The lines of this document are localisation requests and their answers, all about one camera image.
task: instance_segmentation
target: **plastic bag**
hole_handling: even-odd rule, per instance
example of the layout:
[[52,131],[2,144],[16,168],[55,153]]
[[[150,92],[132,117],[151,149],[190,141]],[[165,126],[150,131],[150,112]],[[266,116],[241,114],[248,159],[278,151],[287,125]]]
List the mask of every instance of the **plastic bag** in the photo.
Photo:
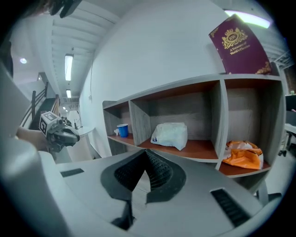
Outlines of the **plastic bag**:
[[230,141],[226,144],[224,163],[242,168],[262,169],[263,153],[248,141]]
[[187,139],[187,126],[184,123],[164,123],[156,126],[150,142],[182,150],[186,146]]

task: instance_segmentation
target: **orange plastic bag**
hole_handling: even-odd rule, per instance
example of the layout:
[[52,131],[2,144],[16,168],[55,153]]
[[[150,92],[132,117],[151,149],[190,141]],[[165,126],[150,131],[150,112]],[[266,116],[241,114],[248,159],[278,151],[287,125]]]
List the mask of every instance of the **orange plastic bag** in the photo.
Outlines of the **orange plastic bag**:
[[248,141],[230,141],[226,144],[224,163],[242,168],[262,169],[263,153]]

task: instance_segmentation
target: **ceiling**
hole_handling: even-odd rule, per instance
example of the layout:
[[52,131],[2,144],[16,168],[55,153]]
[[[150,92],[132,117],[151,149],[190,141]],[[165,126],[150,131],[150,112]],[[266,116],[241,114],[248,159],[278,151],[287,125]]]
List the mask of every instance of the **ceiling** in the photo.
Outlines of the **ceiling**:
[[[45,72],[53,90],[59,94],[61,105],[77,108],[84,80],[92,64],[95,50],[108,31],[136,4],[157,0],[85,0],[73,14],[61,19],[47,14],[21,20],[12,33],[14,81],[17,84],[35,81]],[[267,13],[251,0],[212,0],[222,9],[252,13],[272,21]],[[269,59],[279,67],[293,64],[284,38],[275,26],[264,29],[249,25],[263,45]],[[65,80],[65,54],[74,54],[72,80]],[[21,64],[25,57],[27,64]],[[71,89],[68,99],[66,89]]]

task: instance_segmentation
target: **shelf unit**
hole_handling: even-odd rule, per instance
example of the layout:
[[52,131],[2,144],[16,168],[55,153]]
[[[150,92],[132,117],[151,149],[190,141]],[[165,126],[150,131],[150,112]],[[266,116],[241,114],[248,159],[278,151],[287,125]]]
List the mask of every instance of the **shelf unit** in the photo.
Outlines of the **shelf unit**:
[[[253,192],[277,156],[284,131],[285,100],[279,76],[219,74],[172,82],[119,101],[104,101],[103,111],[113,155],[134,149],[171,153],[211,164]],[[188,142],[181,151],[150,143],[156,126],[165,122],[186,124]],[[128,137],[115,135],[121,123],[129,124]],[[263,169],[222,163],[230,140],[248,140],[260,147]]]

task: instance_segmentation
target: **ceiling light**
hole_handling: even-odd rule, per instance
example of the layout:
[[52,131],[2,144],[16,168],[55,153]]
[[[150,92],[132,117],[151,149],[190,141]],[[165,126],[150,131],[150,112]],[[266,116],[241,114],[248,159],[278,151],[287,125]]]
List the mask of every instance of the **ceiling light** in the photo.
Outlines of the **ceiling light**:
[[256,17],[254,15],[244,13],[244,12],[238,12],[238,11],[231,11],[231,10],[225,10],[225,13],[228,16],[232,16],[233,14],[238,15],[244,22],[254,24],[254,25],[259,25],[264,28],[268,28],[271,24],[270,21],[265,20],[261,17]]
[[20,62],[21,62],[22,64],[26,64],[26,63],[27,63],[27,60],[26,60],[25,58],[21,58],[21,59],[20,59]]
[[66,54],[65,55],[65,79],[66,79],[66,81],[71,80],[73,57],[74,57],[73,54]]
[[66,90],[66,93],[67,93],[67,97],[71,98],[71,90]]

